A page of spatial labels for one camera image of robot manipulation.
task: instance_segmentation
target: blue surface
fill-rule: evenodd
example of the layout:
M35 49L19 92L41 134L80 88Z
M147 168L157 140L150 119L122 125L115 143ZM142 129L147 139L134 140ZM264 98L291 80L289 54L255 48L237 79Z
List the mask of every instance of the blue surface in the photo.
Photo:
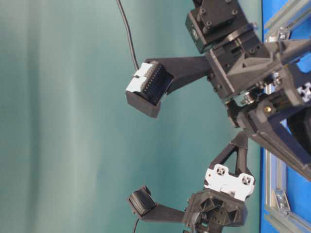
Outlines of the blue surface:
M268 20L277 12L286 0L263 0L263 24L267 23ZM309 38L311 34L311 20L307 20L296 30L293 31L291 39L303 39ZM303 72L308 72L311 70L311 55L305 56L299 62L299 67ZM264 214L267 213L264 210L264 156L262 154L261 162L261 232L262 233L276 233L276 231L265 219ZM308 182L305 178L300 176L297 172L293 171L291 168L287 168L287 195L288 200L293 212L304 218L305 220L311 222L311 201L308 198L311 193L311 182Z
M311 19L293 31L291 39L309 38L311 34ZM299 67L303 72L311 69L311 55L308 54L299 62ZM293 212L311 222L311 182L304 177L287 168L287 196Z
M265 25L269 19L287 2L287 0L263 0L262 1L262 20L263 25ZM265 200L265 160L264 160L264 150L261 153L261 214L260 214L260 232L262 233L277 233L278 231L273 228L270 223L265 220L264 215L269 214L264 208Z

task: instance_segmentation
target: hex screw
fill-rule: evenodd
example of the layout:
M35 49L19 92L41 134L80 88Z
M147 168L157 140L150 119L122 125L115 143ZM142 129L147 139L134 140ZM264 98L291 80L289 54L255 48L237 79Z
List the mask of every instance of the hex screw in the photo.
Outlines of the hex screw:
M266 107L264 108L264 111L265 111L266 113L270 113L270 112L272 112L272 108L271 108L270 106L266 106Z
M280 39L281 40L285 40L286 39L286 35L284 33L280 33Z
M273 73L273 77L276 79L276 78L278 78L280 76L280 74L278 73L278 72L274 72Z
M212 21L207 21L207 22L206 22L206 25L207 25L208 27L211 27L212 24L213 24Z
M237 10L233 10L231 13L232 13L233 16L236 16L238 14L238 11Z
M201 14L201 15L205 15L205 13L206 13L205 8L201 8L201 9L200 9L200 14Z

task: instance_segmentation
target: teal backdrop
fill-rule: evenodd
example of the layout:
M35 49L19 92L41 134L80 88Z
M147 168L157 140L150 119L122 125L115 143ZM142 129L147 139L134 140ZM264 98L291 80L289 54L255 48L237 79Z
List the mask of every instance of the teal backdrop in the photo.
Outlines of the teal backdrop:
M124 0L139 63L196 56L190 0ZM259 25L261 1L240 0ZM205 78L168 96L158 119L126 103L134 72L114 0L0 0L0 232L129 233L127 196L146 184L183 210L207 166L238 132ZM257 179L244 227L259 232ZM140 222L138 233L181 233Z

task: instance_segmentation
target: black cable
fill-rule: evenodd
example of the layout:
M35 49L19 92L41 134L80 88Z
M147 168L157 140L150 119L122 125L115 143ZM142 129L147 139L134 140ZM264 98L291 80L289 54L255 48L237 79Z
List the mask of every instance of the black cable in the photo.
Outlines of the black cable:
M139 221L139 218L138 218L138 219L136 220L136 222L135 222L134 229L133 229L133 233L135 233L135 231L136 231L136 227L137 227L138 221Z
M134 67L135 67L136 70L138 70L138 63L137 63L137 59L136 59L136 55L135 55L135 50L134 50L134 46L133 46L131 30L130 30L130 27L128 25L128 21L127 21L124 9L122 7L121 1L117 0L117 4L118 4L118 7L120 9L120 12L121 12L124 24L125 24L125 29L126 29L126 32L127 32L127 39L128 39L128 43L129 43L129 46L130 46Z

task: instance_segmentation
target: aluminum frame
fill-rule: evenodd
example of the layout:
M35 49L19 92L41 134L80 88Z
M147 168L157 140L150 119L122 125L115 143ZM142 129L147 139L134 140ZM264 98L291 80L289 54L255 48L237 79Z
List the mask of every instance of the aluminum frame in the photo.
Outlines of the aluminum frame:
M269 32L267 41L289 39L290 32L311 16L311 0L289 0L265 25ZM270 85L265 89L267 94L274 90ZM290 210L286 197L287 168L286 164L266 149L265 157L265 219L282 233L311 233L311 224ZM282 209L278 203L276 192L282 191L287 207Z

